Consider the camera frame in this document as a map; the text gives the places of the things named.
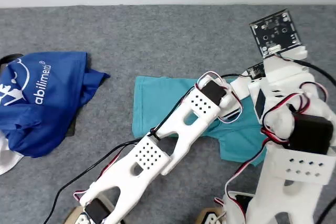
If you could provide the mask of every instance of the black cable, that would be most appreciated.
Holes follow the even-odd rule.
[[[138,138],[136,140],[132,140],[132,141],[128,141],[122,144],[117,145],[115,148],[113,148],[112,150],[110,150],[104,157],[102,157],[101,159],[99,159],[97,162],[95,162],[93,165],[91,165],[89,168],[87,168],[84,172],[82,172],[81,174],[79,174],[77,177],[73,178],[72,180],[70,180],[68,183],[66,183],[65,185],[63,185],[56,193],[55,199],[54,199],[54,203],[53,203],[53,207],[51,208],[51,211],[48,215],[48,217],[46,218],[46,220],[43,222],[43,224],[46,224],[51,215],[53,215],[54,210],[55,210],[55,206],[58,200],[58,197],[60,195],[60,193],[67,188],[69,185],[71,185],[73,182],[75,182],[76,180],[78,180],[80,177],[82,177],[83,175],[85,175],[87,172],[89,172],[90,170],[92,170],[93,168],[95,168],[97,165],[99,165],[101,162],[103,162],[106,158],[108,158],[113,152],[115,152],[117,149],[124,147],[124,146],[128,146],[131,144],[137,144],[141,139]]]
[[[177,103],[174,105],[174,107],[172,108],[172,110],[168,113],[168,115],[161,121],[161,123],[159,123],[158,126],[151,128],[150,130],[150,134],[148,134],[147,136],[154,136],[156,139],[160,140],[160,138],[156,135],[156,132],[158,131],[158,129],[165,123],[165,121],[167,121],[167,119],[173,114],[173,112],[176,110],[176,108],[180,105],[180,103],[182,102],[182,100],[189,94],[189,92],[191,91],[191,89],[194,86],[192,86],[191,88],[188,89],[188,91],[181,96],[181,98],[177,101]]]
[[[293,60],[293,61],[297,64],[300,64],[308,68],[312,68],[316,70],[317,72],[321,73],[336,87],[336,80],[334,79],[334,77],[328,74],[327,72],[325,72],[323,69],[313,65],[312,63],[306,62],[306,61],[302,61],[302,60]]]
[[[228,74],[222,75],[221,77],[225,78],[225,77],[237,77],[237,76],[238,77],[251,77],[250,75],[245,76],[243,74],[238,74],[238,73],[228,73]]]
[[[331,208],[333,208],[336,204],[336,197],[327,205],[327,207],[323,210],[323,212],[321,213],[319,219],[317,220],[316,224],[322,224],[322,222],[324,221],[325,217],[327,216],[327,214],[329,213],[329,211],[331,210]]]

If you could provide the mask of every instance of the gray carpet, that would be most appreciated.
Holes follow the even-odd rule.
[[[0,9],[0,56],[21,52],[85,50],[94,69],[110,73],[80,111],[76,135],[50,155],[24,158],[0,176],[0,222],[42,223],[56,191],[131,132],[134,78],[138,75],[199,77],[206,70],[242,72],[261,60],[249,22],[289,7],[309,61],[335,76],[336,6],[75,6]],[[335,88],[317,74],[330,91]],[[174,141],[164,140],[164,148]],[[159,176],[125,218],[129,224],[193,223],[214,206],[238,163],[222,161],[218,142],[201,138],[167,176]],[[60,196],[50,223],[62,223],[104,167],[89,172]],[[231,189],[253,193],[261,166],[249,167]],[[336,196],[336,180],[325,186],[316,216]],[[334,223],[336,208],[325,223]]]

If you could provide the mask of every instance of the wire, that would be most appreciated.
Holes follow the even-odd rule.
[[[326,218],[326,216],[328,215],[329,211],[336,205],[336,197],[329,202],[329,204],[327,205],[327,207],[323,210],[323,212],[321,213],[319,219],[317,220],[316,224],[322,224],[322,222],[324,221],[324,219]]]
[[[286,102],[288,102],[288,101],[291,100],[293,97],[296,97],[296,96],[298,96],[298,95],[299,95],[300,97],[303,96],[302,93],[292,93],[292,94],[286,96],[286,97],[285,97],[284,99],[282,99],[280,102],[278,102],[278,103],[277,103],[275,106],[273,106],[271,109],[269,109],[269,110],[264,114],[264,116],[262,117],[262,126],[263,126],[264,128],[267,128],[267,127],[265,126],[265,118],[266,118],[266,116],[268,115],[269,112],[274,111],[274,110],[280,108],[282,105],[286,104]]]
[[[251,77],[250,74],[248,75],[243,75],[243,74],[238,74],[238,73],[228,73],[228,74],[224,74],[221,76],[222,78],[225,78],[225,77]]]
[[[222,201],[220,198],[215,197],[214,202],[224,207],[224,201]]]
[[[194,88],[194,86],[190,87],[187,92],[181,96],[181,98],[177,101],[177,103],[174,105],[174,107],[171,109],[171,111],[168,113],[168,115],[159,123],[156,127],[152,128],[150,130],[150,133],[147,136],[154,136],[156,139],[160,140],[160,138],[156,135],[156,132],[158,129],[167,121],[167,119],[173,114],[173,112],[176,110],[176,108],[181,104],[181,102],[184,100],[184,98],[189,94],[189,92]]]
[[[216,222],[218,222],[221,218],[223,218],[224,216],[226,216],[226,211],[224,213],[222,213],[221,215],[219,215],[216,219],[213,220],[213,223],[216,224]]]
[[[315,71],[319,72],[320,74],[324,75],[335,87],[336,87],[336,80],[333,76],[331,76],[330,74],[328,74],[326,71],[324,71],[323,69],[313,65],[312,63],[303,61],[303,60],[293,60],[293,59],[289,59],[289,58],[284,58],[281,54],[275,53],[275,56],[285,60],[285,61],[292,61],[295,62],[297,64],[300,64],[302,66],[308,67],[308,68],[312,68]]]
[[[327,102],[327,100],[329,98],[329,93],[328,93],[328,90],[325,88],[325,86],[323,86],[322,84],[320,84],[318,82],[305,81],[305,82],[301,83],[299,88],[302,88],[306,84],[314,84],[315,86],[319,87],[320,90],[322,91],[322,93],[324,94],[324,99],[323,99],[324,102]]]
[[[225,187],[224,187],[224,192],[225,192],[225,194],[227,195],[227,197],[228,197],[231,201],[233,201],[233,202],[240,208],[240,210],[241,210],[241,212],[242,212],[242,214],[243,214],[243,216],[244,216],[244,219],[246,219],[246,217],[245,217],[245,211],[243,210],[243,208],[242,208],[242,206],[239,204],[239,202],[238,202],[236,199],[234,199],[233,197],[231,197],[231,196],[229,195],[228,190],[227,190],[227,186],[228,186],[228,184],[229,184],[232,180],[234,180],[236,177],[238,177],[238,176],[243,172],[243,170],[245,170],[245,168],[246,168],[251,162],[253,162],[254,160],[256,160],[256,159],[261,155],[261,153],[262,153],[263,150],[264,150],[264,147],[265,147],[266,143],[268,143],[269,141],[271,141],[270,138],[266,138],[266,139],[263,141],[263,145],[262,145],[261,149],[257,152],[257,154],[254,155],[254,156],[253,156],[252,158],[250,158],[249,160],[247,160],[247,161],[245,161],[244,163],[242,163],[242,165],[237,169],[237,171],[235,171],[235,173],[233,174],[233,176],[226,182]]]
[[[223,81],[222,77],[219,74],[217,74],[215,71],[208,71],[208,72],[205,72],[204,74],[202,74],[201,77],[199,77],[199,79],[196,81],[197,86],[199,84],[199,81],[202,80],[202,78],[205,77],[209,73],[212,73],[215,76],[217,76],[219,78],[219,80],[221,81],[221,83],[224,85],[224,81]]]
[[[231,88],[224,87],[224,89],[230,91],[231,94],[234,96],[234,98],[235,98],[235,99],[237,100],[237,102],[239,103],[239,114],[238,114],[233,120],[227,122],[227,121],[225,121],[224,118],[218,117],[218,119],[219,119],[222,123],[226,123],[226,124],[228,124],[228,123],[236,122],[236,121],[240,118],[241,114],[243,113],[243,109],[244,109],[244,107],[243,107],[243,104],[242,104],[242,102],[240,101],[239,97],[237,96],[237,94],[236,94]]]
[[[316,70],[317,72],[321,73],[322,75],[324,75],[335,87],[336,87],[336,80],[334,79],[333,76],[331,76],[330,74],[328,74],[326,71],[324,71],[323,69],[309,63],[309,62],[306,62],[306,61],[302,61],[302,60],[293,60],[295,63],[298,63],[302,66],[305,66],[305,67],[309,67],[309,68],[312,68],[314,70]]]
[[[102,157],[101,159],[99,159],[97,162],[95,162],[93,165],[91,165],[89,168],[87,168],[86,170],[84,170],[82,173],[80,173],[78,176],[76,176],[75,178],[73,178],[72,180],[70,180],[68,183],[66,183],[65,185],[63,185],[56,193],[55,199],[54,199],[54,203],[53,206],[51,208],[51,211],[48,215],[48,217],[46,218],[46,220],[43,222],[44,224],[46,224],[50,217],[53,215],[54,210],[55,210],[55,206],[58,200],[58,197],[60,195],[60,193],[67,188],[69,185],[71,185],[73,182],[75,182],[76,180],[78,180],[80,177],[82,177],[83,175],[85,175],[87,172],[89,172],[90,170],[92,170],[93,168],[95,168],[97,165],[99,165],[101,162],[103,162],[106,158],[108,158],[113,152],[115,152],[117,149],[124,147],[124,146],[128,146],[131,144],[136,144],[140,141],[141,139],[138,138],[136,140],[132,140],[132,141],[128,141],[122,144],[117,145],[115,148],[113,148],[112,150],[110,150],[104,157]]]

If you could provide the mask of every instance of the red and white wire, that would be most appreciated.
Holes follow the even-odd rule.
[[[204,73],[204,74],[201,75],[201,77],[199,77],[199,79],[196,81],[196,83],[195,83],[195,85],[194,85],[195,88],[199,90],[199,86],[198,86],[198,84],[199,84],[200,80],[201,80],[204,76],[206,76],[207,74],[209,74],[209,73],[214,74],[215,76],[217,76],[217,77],[220,79],[220,81],[221,81],[221,83],[222,83],[222,87],[223,87],[224,89],[228,90],[229,92],[231,92],[231,94],[235,97],[235,99],[236,99],[237,102],[239,103],[239,107],[240,107],[240,108],[239,108],[239,114],[238,114],[233,120],[231,120],[231,121],[225,121],[225,120],[224,120],[223,118],[221,118],[221,117],[218,117],[218,119],[219,119],[222,123],[226,123],[226,124],[236,122],[236,121],[239,119],[239,117],[241,116],[242,112],[243,112],[243,104],[241,103],[241,101],[240,101],[240,99],[238,98],[237,94],[230,88],[230,86],[227,86],[227,85],[226,85],[227,83],[223,81],[223,79],[221,78],[221,76],[220,76],[218,73],[216,73],[216,72],[214,72],[214,71],[208,71],[208,72]]]
[[[87,190],[85,190],[85,191],[75,191],[72,195],[73,195],[73,197],[75,198],[76,201],[79,201],[79,197],[77,195],[78,194],[84,194],[86,192],[87,192]]]
[[[231,94],[234,96],[234,98],[237,100],[237,102],[239,103],[239,114],[231,121],[225,121],[225,119],[223,118],[220,118],[218,117],[218,119],[222,122],[222,123],[226,123],[226,124],[229,124],[229,123],[233,123],[233,122],[236,122],[239,117],[241,116],[241,114],[243,113],[243,104],[242,102],[240,101],[239,97],[237,96],[237,94],[230,88],[230,87],[224,87],[224,89],[228,90],[229,92],[231,92]]]
[[[318,86],[323,94],[324,94],[324,102],[327,102],[328,101],[328,98],[329,98],[329,93],[328,93],[328,90],[325,88],[325,86],[323,86],[322,84],[318,83],[318,82],[314,82],[314,81],[305,81],[303,83],[301,83],[300,85],[300,88],[302,88],[304,85],[306,84],[313,84],[315,86]]]
[[[224,201],[222,199],[215,197],[214,202],[224,207]]]
[[[217,77],[220,79],[221,83],[222,83],[223,85],[225,84],[225,82],[223,81],[223,79],[220,77],[219,74],[217,74],[215,71],[208,71],[208,72],[205,72],[204,74],[202,74],[201,77],[199,77],[199,79],[196,81],[197,86],[198,86],[198,84],[199,84],[199,81],[202,80],[203,77],[205,77],[205,76],[206,76],[207,74],[209,74],[209,73],[212,73],[212,74],[214,74],[215,76],[217,76]]]
[[[106,170],[109,169],[109,168],[110,168],[110,167],[111,167],[111,166],[118,160],[118,158],[119,158],[120,155],[121,155],[121,152],[122,152],[127,146],[128,146],[128,145],[124,146],[124,147],[117,153],[117,155],[116,155],[116,156],[109,162],[109,164],[103,168],[103,170],[100,172],[98,178],[100,178],[101,175],[103,175],[103,174],[106,172]],[[78,191],[75,191],[72,195],[73,195],[73,197],[75,198],[75,200],[79,201],[79,197],[78,197],[77,195],[78,195],[78,194],[84,194],[84,193],[86,193],[86,192],[87,192],[87,190],[78,190]]]
[[[271,109],[269,109],[266,113],[265,113],[265,115],[262,117],[262,126],[264,127],[264,128],[266,128],[266,126],[265,126],[265,120],[266,120],[266,116],[267,116],[267,114],[269,113],[269,112],[271,112],[271,111],[274,111],[274,110],[276,110],[276,109],[278,109],[278,108],[280,108],[281,106],[283,106],[284,104],[286,104],[288,101],[290,101],[291,99],[293,99],[294,97],[297,97],[297,96],[299,96],[299,97],[301,97],[301,98],[305,98],[305,99],[308,99],[307,98],[307,96],[305,96],[303,93],[292,93],[292,94],[290,94],[290,95],[288,95],[288,96],[286,96],[284,99],[282,99],[280,102],[278,102],[275,106],[273,106]]]
[[[245,212],[244,212],[242,206],[239,204],[239,202],[238,202],[236,199],[232,198],[232,197],[229,195],[228,190],[227,190],[227,186],[228,186],[228,184],[230,184],[230,182],[231,182],[232,180],[234,180],[236,177],[238,177],[238,176],[245,170],[245,168],[246,168],[250,163],[252,163],[254,160],[256,160],[256,159],[261,155],[261,153],[263,152],[263,150],[264,150],[264,148],[265,148],[266,143],[268,143],[269,141],[271,141],[270,138],[266,138],[266,139],[264,140],[263,145],[262,145],[261,149],[259,150],[259,152],[258,152],[253,158],[249,159],[248,161],[245,161],[245,162],[238,168],[238,170],[234,173],[234,175],[233,175],[233,176],[226,182],[225,187],[224,187],[225,194],[227,195],[227,197],[228,197],[231,201],[233,201],[233,202],[240,208],[240,210],[241,210],[241,212],[242,212],[244,218],[245,218]]]

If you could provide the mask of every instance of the white robot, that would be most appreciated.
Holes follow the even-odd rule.
[[[266,137],[258,154],[267,149],[256,193],[228,191],[227,186],[258,154],[225,185],[223,214],[205,223],[276,224],[275,215],[287,212],[293,224],[313,224],[322,187],[328,184],[336,162],[330,148],[336,146],[336,115],[319,98],[317,88],[326,96],[327,91],[298,63],[307,51],[289,12],[282,10],[250,26],[263,62],[231,84],[211,71],[201,76],[161,124],[125,157],[113,161],[78,198],[91,223],[122,221],[156,176],[167,175],[215,119],[233,123],[243,110],[240,100],[250,95]],[[198,118],[186,125],[184,119],[190,113]],[[157,143],[173,133],[178,140],[169,156]],[[134,171],[137,166],[140,173]],[[287,180],[292,184],[285,186]],[[113,187],[121,191],[115,207],[103,195]]]

